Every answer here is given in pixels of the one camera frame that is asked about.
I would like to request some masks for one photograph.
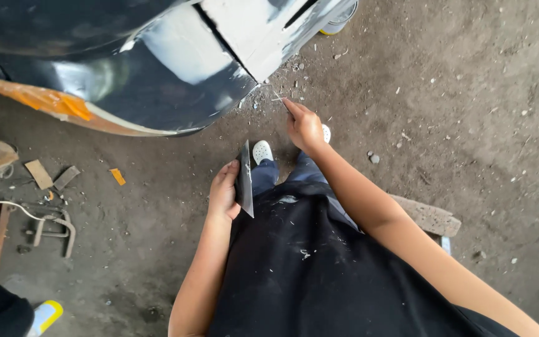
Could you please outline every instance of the person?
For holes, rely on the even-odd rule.
[[[271,149],[256,144],[254,219],[234,202],[237,161],[213,179],[170,337],[539,336],[339,156],[315,113],[283,103],[296,168],[274,186]]]

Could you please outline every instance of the wire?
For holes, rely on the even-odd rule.
[[[34,215],[30,214],[26,209],[24,209],[24,207],[20,206],[19,204],[16,204],[16,203],[12,203],[12,202],[3,202],[3,201],[0,201],[0,204],[11,204],[11,205],[14,205],[16,207],[19,207],[23,212],[26,213],[26,215],[28,215],[29,217],[35,219],[35,220],[39,220],[39,221],[45,221],[45,219],[42,219],[42,218],[37,218],[35,217]]]

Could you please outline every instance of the concrete floor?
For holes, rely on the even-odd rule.
[[[34,224],[16,212],[0,281],[35,303],[62,303],[49,335],[165,335],[212,171],[246,139],[271,143],[282,179],[292,168],[284,110],[270,101],[272,89],[292,89],[378,186],[461,219],[453,256],[539,322],[539,1],[366,0],[343,32],[314,37],[295,63],[304,69],[282,66],[242,109],[181,139],[103,134],[0,96],[0,138],[23,163],[41,159],[52,176],[83,171],[64,192],[78,227],[72,258],[56,239],[19,255]],[[122,187],[108,172],[116,167]],[[7,198],[42,200],[33,183],[21,185],[20,163],[13,178]]]

